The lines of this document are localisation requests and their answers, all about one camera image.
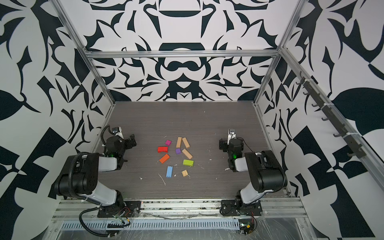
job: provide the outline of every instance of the red block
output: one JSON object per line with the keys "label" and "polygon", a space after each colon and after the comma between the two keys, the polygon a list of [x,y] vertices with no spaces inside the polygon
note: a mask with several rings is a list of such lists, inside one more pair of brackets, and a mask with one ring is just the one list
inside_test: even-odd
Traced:
{"label": "red block", "polygon": [[160,152],[168,152],[168,147],[158,147],[157,148],[157,152],[160,153]]}
{"label": "red block", "polygon": [[161,163],[164,163],[166,160],[168,160],[169,159],[169,155],[168,154],[166,154],[166,155],[164,155],[164,157],[162,157],[159,161],[161,162]]}

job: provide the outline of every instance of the table surface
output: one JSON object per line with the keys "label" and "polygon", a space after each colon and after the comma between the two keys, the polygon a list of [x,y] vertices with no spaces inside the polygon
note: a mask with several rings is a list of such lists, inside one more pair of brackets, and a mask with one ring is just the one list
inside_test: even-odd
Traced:
{"label": "table surface", "polygon": [[[228,154],[218,149],[220,138],[226,139],[228,128],[235,129],[253,151],[267,150],[255,109],[243,102],[117,102],[108,122],[121,127],[125,138],[135,134],[137,146],[125,152],[122,169],[99,173],[99,181],[119,190],[124,198],[224,198],[234,197],[250,182],[248,172],[232,172]],[[111,135],[105,132],[104,138]],[[186,137],[193,156],[193,167],[184,166],[186,156],[176,154],[177,137]],[[170,159],[161,164],[168,147]],[[103,152],[100,145],[98,152]],[[173,166],[167,178],[167,166]],[[182,171],[189,175],[183,177]],[[270,196],[283,196],[282,191]]]}

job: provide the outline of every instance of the clear plastic sheet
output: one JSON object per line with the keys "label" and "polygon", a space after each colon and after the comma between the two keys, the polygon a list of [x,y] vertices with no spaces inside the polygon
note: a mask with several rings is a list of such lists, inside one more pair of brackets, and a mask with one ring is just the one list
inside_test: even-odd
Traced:
{"label": "clear plastic sheet", "polygon": [[[143,221],[131,219],[131,222]],[[107,239],[96,237],[85,230],[60,230],[58,240],[96,240]],[[295,218],[263,218],[257,219],[257,228],[249,235],[240,234],[233,229],[183,229],[183,230],[122,230],[111,237],[116,240],[297,240],[301,239],[298,223]]]}

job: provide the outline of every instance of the lime green block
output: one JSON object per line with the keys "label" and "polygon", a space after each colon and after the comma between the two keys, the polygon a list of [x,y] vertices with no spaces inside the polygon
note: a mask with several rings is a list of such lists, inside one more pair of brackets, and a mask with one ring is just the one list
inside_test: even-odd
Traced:
{"label": "lime green block", "polygon": [[183,165],[193,167],[193,160],[184,159]]}

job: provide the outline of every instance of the light blue rectangular block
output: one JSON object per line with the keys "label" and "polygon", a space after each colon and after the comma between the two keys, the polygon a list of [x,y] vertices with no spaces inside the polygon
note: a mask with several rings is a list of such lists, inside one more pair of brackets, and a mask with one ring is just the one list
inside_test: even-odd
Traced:
{"label": "light blue rectangular block", "polygon": [[172,169],[173,169],[172,166],[168,166],[168,168],[167,168],[167,177],[172,177]]}

